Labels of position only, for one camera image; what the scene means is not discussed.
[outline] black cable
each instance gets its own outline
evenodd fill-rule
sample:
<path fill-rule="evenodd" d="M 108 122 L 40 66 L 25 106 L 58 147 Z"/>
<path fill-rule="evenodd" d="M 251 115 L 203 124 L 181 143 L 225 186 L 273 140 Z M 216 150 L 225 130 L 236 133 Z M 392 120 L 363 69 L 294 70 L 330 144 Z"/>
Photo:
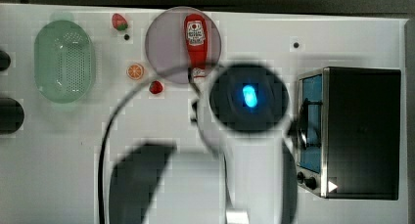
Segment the black cable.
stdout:
<path fill-rule="evenodd" d="M 205 66 L 209 67 L 209 68 L 213 68 L 213 67 L 222 67 L 220 64 L 218 63 L 204 63 Z M 107 146 L 107 141 L 108 138 L 110 136 L 110 130 L 111 127 L 113 126 L 114 120 L 115 118 L 118 116 L 119 112 L 125 107 L 125 105 L 138 93 L 140 92 L 144 87 L 148 86 L 150 83 L 152 83 L 153 81 L 160 79 L 161 77 L 168 77 L 171 76 L 173 74 L 176 73 L 180 73 L 184 70 L 187 70 L 189 73 L 189 70 L 191 70 L 191 67 L 175 67 L 172 69 L 169 69 L 167 71 L 163 71 L 159 73 L 159 76 L 155 76 L 147 81 L 144 81 L 142 83 L 137 84 L 123 99 L 121 102 L 119 102 L 119 104 L 116 106 L 115 110 L 113 111 L 113 113 L 110 116 L 110 119 L 107 123 L 107 127 L 103 136 L 103 141 L 101 143 L 101 152 L 100 152 L 100 157 L 99 157 L 99 162 L 98 162 L 98 214 L 99 214 L 99 220 L 100 220 L 100 224 L 105 224 L 105 206 L 104 206 L 104 157 L 105 157 L 105 151 L 106 151 L 106 146 Z M 189 82 L 191 83 L 192 88 L 195 90 L 195 92 L 198 94 L 198 96 L 200 95 L 200 90 L 199 88 L 194 84 L 194 82 L 191 80 L 191 75 L 188 75 L 189 78 Z"/>

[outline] white label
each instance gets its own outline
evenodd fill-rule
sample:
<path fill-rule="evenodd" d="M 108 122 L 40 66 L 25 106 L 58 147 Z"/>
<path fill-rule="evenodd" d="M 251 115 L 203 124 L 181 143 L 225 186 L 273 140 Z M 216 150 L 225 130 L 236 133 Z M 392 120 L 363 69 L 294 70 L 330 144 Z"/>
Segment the white label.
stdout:
<path fill-rule="evenodd" d="M 201 21 L 187 22 L 187 40 L 189 45 L 203 45 L 205 41 L 204 27 Z"/>
<path fill-rule="evenodd" d="M 205 77 L 205 71 L 203 69 L 200 68 L 193 68 L 192 70 L 192 77 L 193 78 L 197 78 L 197 77 Z"/>

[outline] black cylinder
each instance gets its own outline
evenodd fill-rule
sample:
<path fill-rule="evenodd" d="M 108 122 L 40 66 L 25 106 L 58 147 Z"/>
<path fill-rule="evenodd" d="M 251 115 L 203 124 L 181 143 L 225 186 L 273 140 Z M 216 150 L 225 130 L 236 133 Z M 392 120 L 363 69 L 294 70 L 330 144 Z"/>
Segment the black cylinder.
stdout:
<path fill-rule="evenodd" d="M 22 126 L 24 111 L 14 99 L 0 98 L 0 134 L 11 134 Z"/>
<path fill-rule="evenodd" d="M 11 62 L 10 56 L 4 51 L 0 51 L 0 71 L 9 68 Z"/>

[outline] small orange object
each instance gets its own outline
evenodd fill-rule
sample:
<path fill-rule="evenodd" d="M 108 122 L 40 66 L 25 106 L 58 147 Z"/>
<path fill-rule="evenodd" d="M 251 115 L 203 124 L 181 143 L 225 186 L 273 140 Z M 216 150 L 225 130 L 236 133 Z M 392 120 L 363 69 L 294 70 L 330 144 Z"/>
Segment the small orange object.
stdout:
<path fill-rule="evenodd" d="M 133 80 L 141 79 L 144 75 L 144 67 L 139 64 L 133 64 L 128 68 L 127 75 Z"/>

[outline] microwave window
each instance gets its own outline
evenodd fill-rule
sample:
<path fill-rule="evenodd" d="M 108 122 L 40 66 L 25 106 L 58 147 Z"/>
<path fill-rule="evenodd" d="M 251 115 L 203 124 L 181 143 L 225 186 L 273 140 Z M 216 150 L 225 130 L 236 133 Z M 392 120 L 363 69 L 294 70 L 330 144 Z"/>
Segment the microwave window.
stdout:
<path fill-rule="evenodd" d="M 311 102 L 321 102 L 323 98 L 322 75 L 315 75 L 302 81 L 302 102 L 308 99 Z M 320 173 L 321 166 L 321 107 L 308 106 L 308 128 L 306 147 L 301 148 L 300 166 Z"/>

